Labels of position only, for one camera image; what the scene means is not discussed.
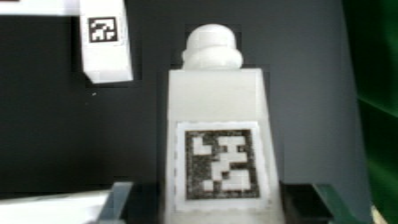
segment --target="black background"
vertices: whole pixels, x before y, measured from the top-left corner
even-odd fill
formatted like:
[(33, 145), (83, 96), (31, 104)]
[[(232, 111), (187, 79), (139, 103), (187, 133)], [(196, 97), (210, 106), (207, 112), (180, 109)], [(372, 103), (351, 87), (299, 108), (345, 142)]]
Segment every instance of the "black background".
[(246, 67), (271, 71), (280, 177), (331, 183), (370, 222), (353, 65), (338, 0), (129, 0), (136, 81), (91, 85), (79, 19), (0, 17), (0, 197), (106, 189), (132, 180), (136, 223), (157, 223), (168, 71), (193, 29), (232, 27)]

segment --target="black and white pattern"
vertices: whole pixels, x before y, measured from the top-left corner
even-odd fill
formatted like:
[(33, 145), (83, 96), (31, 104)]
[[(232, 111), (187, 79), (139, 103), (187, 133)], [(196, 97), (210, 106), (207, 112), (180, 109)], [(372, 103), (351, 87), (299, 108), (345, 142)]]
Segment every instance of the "black and white pattern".
[(116, 17), (90, 18), (90, 41), (116, 42), (120, 40), (118, 35), (118, 20)]
[(187, 131), (187, 199), (258, 198), (251, 130)]
[(182, 122), (177, 135), (178, 211), (266, 209), (271, 191), (258, 122)]

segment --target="white plastic piece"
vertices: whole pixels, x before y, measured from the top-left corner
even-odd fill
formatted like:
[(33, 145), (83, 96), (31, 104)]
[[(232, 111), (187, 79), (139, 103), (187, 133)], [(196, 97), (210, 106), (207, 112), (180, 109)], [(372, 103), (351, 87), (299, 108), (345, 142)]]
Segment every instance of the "white plastic piece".
[(84, 72), (95, 84), (134, 80), (123, 0), (81, 0)]
[(237, 52), (232, 30), (200, 27), (170, 74), (166, 224), (285, 223), (264, 71)]
[(226, 70), (242, 67), (234, 31), (221, 25), (202, 26), (189, 37), (184, 70)]
[(75, 16), (79, 14), (79, 0), (0, 1), (0, 15)]
[(109, 197), (109, 191), (0, 201), (4, 224), (95, 223)]

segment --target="white rectangular block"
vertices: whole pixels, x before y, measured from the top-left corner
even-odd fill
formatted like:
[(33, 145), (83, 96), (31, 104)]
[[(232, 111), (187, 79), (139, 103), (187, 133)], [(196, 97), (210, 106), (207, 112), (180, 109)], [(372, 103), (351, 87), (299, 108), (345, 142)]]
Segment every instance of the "white rectangular block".
[(262, 69), (170, 76), (168, 224), (283, 224)]
[(0, 15), (67, 16), (79, 15), (79, 0), (0, 1)]
[(93, 83), (134, 80), (123, 0), (81, 0), (84, 72)]

